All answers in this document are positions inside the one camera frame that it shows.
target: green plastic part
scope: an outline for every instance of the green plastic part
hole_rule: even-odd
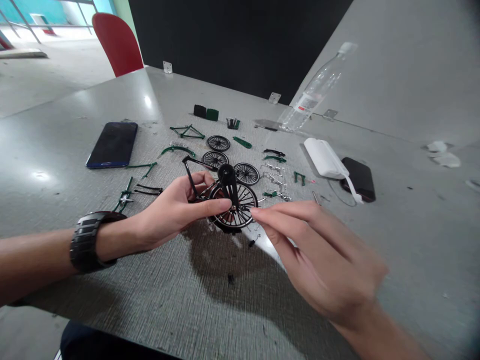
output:
[[[272,192],[272,193],[264,192],[264,193],[263,193],[263,196],[267,196],[267,197],[269,197],[269,198],[274,198],[274,197],[277,196],[277,192],[276,192],[276,191],[274,191],[274,192]]]
[[[286,163],[287,160],[285,160],[283,157],[278,157],[278,156],[265,156],[263,160],[268,160],[268,159],[274,159],[277,160],[279,163]]]
[[[239,143],[240,145],[246,147],[247,149],[251,149],[252,148],[252,144],[249,143],[248,141],[245,141],[245,140],[242,140],[241,138],[238,138],[236,136],[233,137],[233,140],[235,140],[237,143]]]
[[[301,173],[296,171],[294,171],[293,173],[295,174],[295,182],[298,183],[299,182],[298,177],[301,177],[301,185],[305,186],[305,175],[302,175]]]
[[[187,149],[186,147],[183,147],[183,146],[169,146],[165,150],[163,150],[160,155],[165,154],[167,151],[173,151],[173,150],[185,151],[185,152],[189,153],[194,159],[196,158],[196,155],[192,150]]]
[[[219,120],[219,111],[215,109],[207,109],[206,110],[206,119],[211,121],[218,121]]]
[[[181,126],[181,127],[170,126],[170,129],[173,130],[181,138],[205,139],[205,135],[203,135],[200,131],[194,128],[191,124],[188,126]],[[185,135],[189,130],[192,130],[197,135]]]
[[[125,169],[150,167],[150,168],[148,169],[148,171],[146,172],[146,174],[141,177],[142,179],[145,179],[145,178],[149,175],[149,172],[152,171],[152,169],[154,168],[154,166],[157,165],[157,164],[158,164],[157,162],[152,162],[151,164],[145,164],[145,165],[128,165],[128,166],[125,166]]]
[[[122,205],[122,198],[126,195],[126,198],[129,199],[130,195],[132,195],[132,192],[130,191],[130,185],[132,185],[132,180],[134,179],[133,176],[130,176],[130,181],[128,182],[128,185],[124,191],[120,193],[120,197],[118,198],[118,202],[116,203],[115,208],[112,210],[113,212],[116,212],[117,209]],[[127,206],[128,202],[125,202],[123,206],[118,210],[118,213],[121,214],[122,211],[125,209]]]

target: hand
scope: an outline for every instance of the hand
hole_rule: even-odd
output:
[[[191,175],[198,193],[213,184],[207,171]],[[140,242],[140,250],[152,250],[176,237],[190,223],[226,212],[232,206],[230,199],[189,203],[195,195],[188,176],[176,178],[145,210],[130,218]]]
[[[265,229],[293,286],[315,310],[344,327],[357,326],[372,310],[388,269],[338,218],[313,201],[250,212]]]

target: black smartphone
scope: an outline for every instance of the black smartphone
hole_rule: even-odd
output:
[[[349,157],[345,157],[341,161],[350,173],[350,180],[355,188],[355,191],[361,195],[361,198],[366,203],[375,201],[374,180],[372,179],[372,171],[367,165],[355,161]],[[340,185],[343,189],[350,192],[350,186],[347,180],[340,180]]]
[[[108,122],[86,161],[86,167],[89,169],[126,167],[130,163],[138,127],[135,122]]]

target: spoked wheel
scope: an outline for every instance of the spoked wheel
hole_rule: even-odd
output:
[[[219,168],[229,163],[229,158],[218,151],[209,151],[203,155],[202,161],[210,166]]]
[[[232,191],[231,185],[227,186],[228,196],[224,196],[221,186],[215,187],[210,193],[210,199],[223,199],[230,197]],[[210,221],[216,224],[219,228],[227,227],[230,229],[240,229],[246,227],[254,219],[250,214],[250,208],[259,205],[257,196],[254,191],[246,185],[237,183],[236,191],[238,193],[238,208],[232,206],[230,210],[224,213],[210,216]]]
[[[235,169],[236,179],[241,184],[252,186],[260,180],[259,171],[246,162],[238,163],[233,168]]]
[[[223,136],[220,135],[214,135],[210,136],[206,143],[210,147],[210,149],[219,151],[219,152],[224,152],[228,149],[230,149],[230,141]]]

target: black watch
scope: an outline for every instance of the black watch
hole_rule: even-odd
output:
[[[118,212],[97,211],[78,220],[70,244],[70,261],[73,267],[83,274],[88,274],[114,265],[117,262],[116,259],[103,262],[97,256],[97,232],[101,224],[126,218]]]

